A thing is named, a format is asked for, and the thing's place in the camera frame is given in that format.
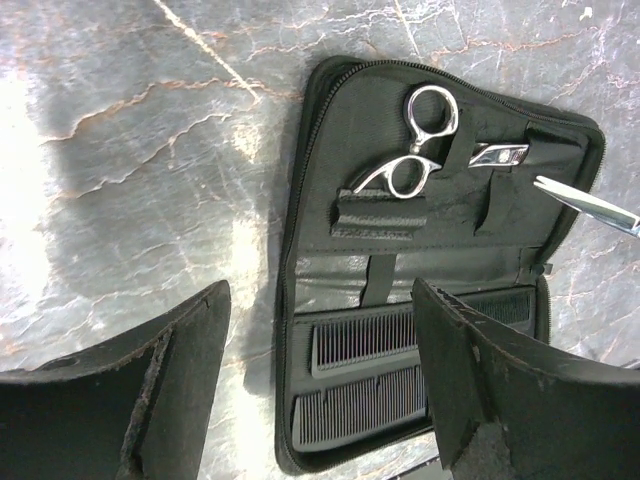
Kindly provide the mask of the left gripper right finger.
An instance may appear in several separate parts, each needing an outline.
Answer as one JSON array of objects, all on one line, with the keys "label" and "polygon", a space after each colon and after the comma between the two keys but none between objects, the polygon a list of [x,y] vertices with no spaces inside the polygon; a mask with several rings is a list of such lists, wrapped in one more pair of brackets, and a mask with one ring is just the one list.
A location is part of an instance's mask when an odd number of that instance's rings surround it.
[{"label": "left gripper right finger", "polygon": [[457,479],[635,479],[639,373],[539,342],[423,280],[412,290],[441,465]]}]

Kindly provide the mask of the black tool case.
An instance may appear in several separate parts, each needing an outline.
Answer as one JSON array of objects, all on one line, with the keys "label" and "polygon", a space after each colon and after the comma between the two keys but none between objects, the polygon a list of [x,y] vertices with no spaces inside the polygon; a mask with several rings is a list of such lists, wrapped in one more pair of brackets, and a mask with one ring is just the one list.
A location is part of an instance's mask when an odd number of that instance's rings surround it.
[{"label": "black tool case", "polygon": [[533,331],[550,335],[549,258],[576,214],[536,189],[583,190],[606,148],[583,115],[493,93],[400,60],[333,56],[303,102],[276,287],[275,452],[318,473],[430,431],[428,415],[339,448],[299,452],[295,399],[412,366],[310,373],[310,316],[411,303],[416,279],[458,295],[535,289]]}]

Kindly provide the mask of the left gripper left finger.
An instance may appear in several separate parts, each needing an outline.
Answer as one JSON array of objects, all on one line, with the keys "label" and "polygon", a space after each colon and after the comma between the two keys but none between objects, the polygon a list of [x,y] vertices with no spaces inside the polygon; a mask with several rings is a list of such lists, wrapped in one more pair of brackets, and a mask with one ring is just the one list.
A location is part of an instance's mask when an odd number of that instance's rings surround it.
[{"label": "left gripper left finger", "polygon": [[194,479],[230,321],[227,282],[85,350],[1,375],[5,479]]}]

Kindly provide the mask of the black comb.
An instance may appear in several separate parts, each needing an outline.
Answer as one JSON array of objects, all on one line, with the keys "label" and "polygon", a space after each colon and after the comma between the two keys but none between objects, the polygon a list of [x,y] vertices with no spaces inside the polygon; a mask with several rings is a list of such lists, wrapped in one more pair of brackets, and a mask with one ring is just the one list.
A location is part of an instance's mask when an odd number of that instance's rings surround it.
[{"label": "black comb", "polygon": [[[518,287],[466,294],[460,300],[480,313],[531,333],[535,289]],[[411,303],[312,315],[310,373],[324,379],[410,358],[417,351]]]},{"label": "black comb", "polygon": [[419,420],[426,408],[418,365],[300,395],[294,403],[293,448],[339,448]]}]

